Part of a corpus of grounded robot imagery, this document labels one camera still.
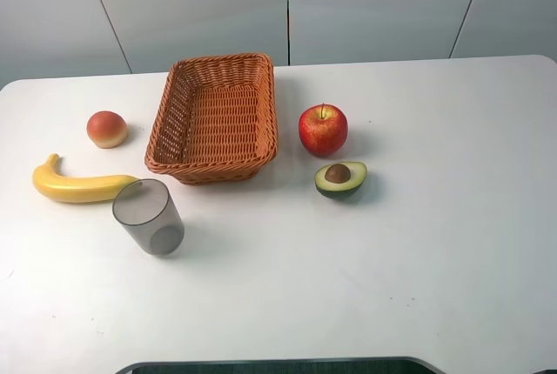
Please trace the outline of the halved avocado with pit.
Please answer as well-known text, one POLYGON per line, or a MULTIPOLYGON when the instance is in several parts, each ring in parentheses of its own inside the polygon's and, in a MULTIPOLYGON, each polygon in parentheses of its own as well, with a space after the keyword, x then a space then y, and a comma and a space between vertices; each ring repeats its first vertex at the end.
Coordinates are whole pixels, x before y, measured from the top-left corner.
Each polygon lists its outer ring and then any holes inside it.
POLYGON ((314 175, 319 194, 330 199, 344 199, 359 190, 367 177, 367 167, 361 162, 328 164, 314 175))

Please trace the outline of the brown wicker basket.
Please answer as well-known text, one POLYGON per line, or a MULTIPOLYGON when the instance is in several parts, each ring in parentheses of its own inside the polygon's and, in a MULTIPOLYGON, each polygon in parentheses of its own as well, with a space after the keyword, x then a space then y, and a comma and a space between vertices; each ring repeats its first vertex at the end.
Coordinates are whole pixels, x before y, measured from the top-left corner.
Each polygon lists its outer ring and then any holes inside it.
POLYGON ((277 151, 269 56, 194 57, 172 65, 144 156, 148 170, 189 185, 245 180, 277 151))

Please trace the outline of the red apple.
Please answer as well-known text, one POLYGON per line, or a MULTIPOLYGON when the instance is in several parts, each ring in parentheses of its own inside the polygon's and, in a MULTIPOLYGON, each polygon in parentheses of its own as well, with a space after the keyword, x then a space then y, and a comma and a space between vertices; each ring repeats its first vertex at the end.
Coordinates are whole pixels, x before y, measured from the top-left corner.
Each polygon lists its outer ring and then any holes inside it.
POLYGON ((299 117, 299 139, 316 157, 328 157, 339 150, 348 135, 346 115, 332 104, 318 104, 299 117))

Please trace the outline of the grey translucent plastic cup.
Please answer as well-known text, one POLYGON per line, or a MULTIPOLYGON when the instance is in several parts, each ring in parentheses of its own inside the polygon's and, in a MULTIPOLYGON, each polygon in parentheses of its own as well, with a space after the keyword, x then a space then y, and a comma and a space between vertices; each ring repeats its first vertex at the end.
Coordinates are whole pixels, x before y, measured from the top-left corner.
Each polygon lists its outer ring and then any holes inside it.
POLYGON ((149 255, 166 256, 183 242, 183 221, 168 187, 157 179, 126 185, 113 200, 112 214, 149 255))

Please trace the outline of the round bread bun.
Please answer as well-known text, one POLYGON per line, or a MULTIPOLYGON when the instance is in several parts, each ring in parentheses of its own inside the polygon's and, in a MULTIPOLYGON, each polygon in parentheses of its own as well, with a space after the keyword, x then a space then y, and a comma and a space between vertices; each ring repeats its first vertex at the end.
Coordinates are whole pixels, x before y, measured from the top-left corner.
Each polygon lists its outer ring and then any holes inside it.
POLYGON ((127 124, 115 112, 102 110, 93 114, 86 126, 90 140, 101 149, 120 145, 128 136, 127 124))

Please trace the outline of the yellow banana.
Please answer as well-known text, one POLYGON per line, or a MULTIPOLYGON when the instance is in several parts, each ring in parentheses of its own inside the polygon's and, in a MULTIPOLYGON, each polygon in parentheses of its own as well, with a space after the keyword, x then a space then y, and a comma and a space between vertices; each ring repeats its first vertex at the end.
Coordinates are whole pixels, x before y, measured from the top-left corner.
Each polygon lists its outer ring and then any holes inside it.
POLYGON ((137 178, 128 175, 101 177, 67 177, 58 173, 60 156, 51 154, 36 167, 32 183, 36 190, 50 200, 68 204, 88 204, 113 200, 127 185, 137 178))

